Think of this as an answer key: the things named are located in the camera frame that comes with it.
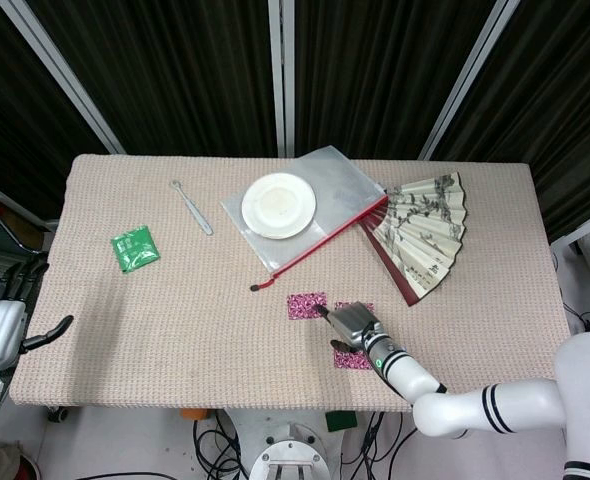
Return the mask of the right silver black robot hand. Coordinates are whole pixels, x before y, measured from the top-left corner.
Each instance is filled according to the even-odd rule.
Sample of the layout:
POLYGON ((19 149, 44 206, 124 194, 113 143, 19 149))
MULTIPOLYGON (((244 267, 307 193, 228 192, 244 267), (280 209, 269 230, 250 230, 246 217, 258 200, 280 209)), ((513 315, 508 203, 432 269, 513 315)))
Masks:
POLYGON ((345 307, 328 310, 321 304, 314 309, 335 330, 340 339, 330 341, 332 348, 340 353, 357 353, 365 349, 368 335, 383 334, 381 322, 361 302, 354 302, 345 307))

